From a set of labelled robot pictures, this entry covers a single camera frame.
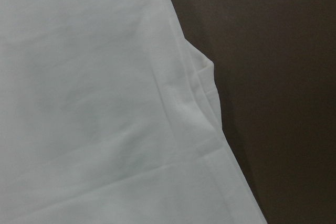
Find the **white long-sleeve printed shirt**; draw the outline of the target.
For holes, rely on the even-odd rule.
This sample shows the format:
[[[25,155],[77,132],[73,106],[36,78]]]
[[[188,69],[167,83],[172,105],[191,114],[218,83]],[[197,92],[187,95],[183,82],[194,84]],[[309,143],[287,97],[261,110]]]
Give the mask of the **white long-sleeve printed shirt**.
[[[265,223],[171,0],[1,0],[1,223]]]

